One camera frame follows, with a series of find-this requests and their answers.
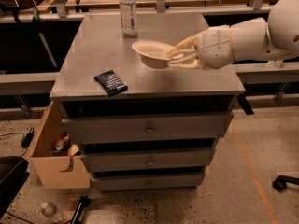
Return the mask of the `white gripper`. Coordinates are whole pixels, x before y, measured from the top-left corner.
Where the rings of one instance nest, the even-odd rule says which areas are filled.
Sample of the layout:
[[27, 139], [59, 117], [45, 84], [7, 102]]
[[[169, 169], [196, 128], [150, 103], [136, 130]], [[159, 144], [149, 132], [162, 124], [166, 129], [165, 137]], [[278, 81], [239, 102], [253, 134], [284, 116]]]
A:
[[209, 27], [205, 31], [185, 38], [171, 48], [169, 56], [193, 55], [195, 56], [172, 59], [170, 67], [185, 69], [201, 69], [202, 66], [210, 69], [221, 69], [231, 64], [234, 59], [231, 48], [230, 27], [228, 25]]

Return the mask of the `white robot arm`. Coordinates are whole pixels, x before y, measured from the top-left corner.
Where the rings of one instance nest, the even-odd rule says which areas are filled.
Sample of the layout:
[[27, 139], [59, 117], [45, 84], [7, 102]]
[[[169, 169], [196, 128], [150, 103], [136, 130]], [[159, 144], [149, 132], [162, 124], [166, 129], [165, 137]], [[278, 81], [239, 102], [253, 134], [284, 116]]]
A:
[[174, 67], [220, 69], [229, 64], [283, 61], [299, 55], [299, 0], [279, 0], [268, 18], [212, 26], [167, 53]]

